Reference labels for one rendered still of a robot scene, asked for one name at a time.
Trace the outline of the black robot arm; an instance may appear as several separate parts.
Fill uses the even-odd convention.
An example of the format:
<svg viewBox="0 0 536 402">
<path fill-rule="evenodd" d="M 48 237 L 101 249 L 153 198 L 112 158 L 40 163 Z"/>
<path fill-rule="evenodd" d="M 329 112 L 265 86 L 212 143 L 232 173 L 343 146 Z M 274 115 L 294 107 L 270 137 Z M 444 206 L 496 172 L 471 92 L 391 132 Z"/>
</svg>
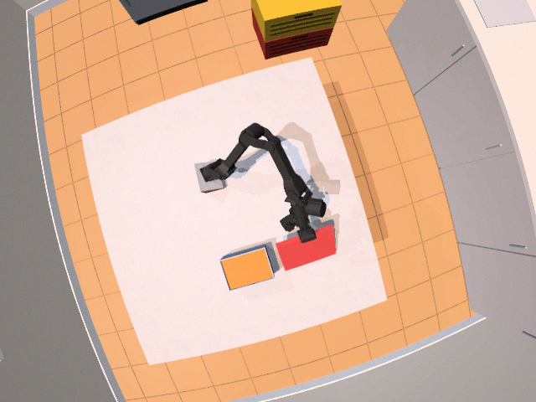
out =
<svg viewBox="0 0 536 402">
<path fill-rule="evenodd" d="M 261 136 L 266 137 L 268 141 L 259 139 Z M 234 164 L 249 146 L 264 149 L 271 155 L 283 178 L 283 188 L 287 196 L 285 202 L 291 204 L 293 214 L 302 215 L 306 213 L 323 218 L 326 213 L 326 203 L 323 202 L 323 199 L 312 198 L 313 192 L 302 177 L 295 172 L 281 145 L 281 139 L 259 123 L 249 125 L 240 133 L 239 142 L 226 160 L 219 158 L 208 166 L 199 169 L 204 181 L 225 180 L 237 168 Z M 304 192 L 306 194 L 302 197 Z M 280 220 L 281 226 L 286 232 L 292 232 L 295 226 L 299 225 L 297 220 L 293 218 L 292 213 Z"/>
</svg>

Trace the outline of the red box lid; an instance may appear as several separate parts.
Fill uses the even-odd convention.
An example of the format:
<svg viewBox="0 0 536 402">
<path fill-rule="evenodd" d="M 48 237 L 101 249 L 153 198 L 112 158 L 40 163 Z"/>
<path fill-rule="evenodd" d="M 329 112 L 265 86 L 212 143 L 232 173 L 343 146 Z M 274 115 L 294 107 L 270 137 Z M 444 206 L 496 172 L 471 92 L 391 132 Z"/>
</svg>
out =
<svg viewBox="0 0 536 402">
<path fill-rule="evenodd" d="M 314 230 L 317 238 L 302 243 L 299 236 L 276 244 L 285 270 L 336 254 L 332 225 Z"/>
</svg>

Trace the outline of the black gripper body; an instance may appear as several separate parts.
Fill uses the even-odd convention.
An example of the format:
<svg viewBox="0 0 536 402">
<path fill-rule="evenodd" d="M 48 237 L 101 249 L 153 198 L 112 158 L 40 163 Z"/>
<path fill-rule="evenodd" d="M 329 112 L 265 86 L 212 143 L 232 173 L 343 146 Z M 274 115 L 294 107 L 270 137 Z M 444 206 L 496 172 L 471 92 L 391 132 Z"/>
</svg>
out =
<svg viewBox="0 0 536 402">
<path fill-rule="evenodd" d="M 290 214 L 292 213 L 291 208 L 289 209 L 289 212 Z M 293 218 L 297 220 L 299 224 L 299 225 L 296 225 L 296 227 L 298 226 L 301 230 L 301 232 L 299 233 L 299 238 L 301 242 L 305 243 L 307 241 L 315 240 L 317 236 L 314 230 L 311 229 L 309 225 L 311 223 L 310 219 L 308 218 L 309 214 L 304 213 L 302 215 L 295 215 L 292 213 L 292 215 L 293 215 Z"/>
</svg>

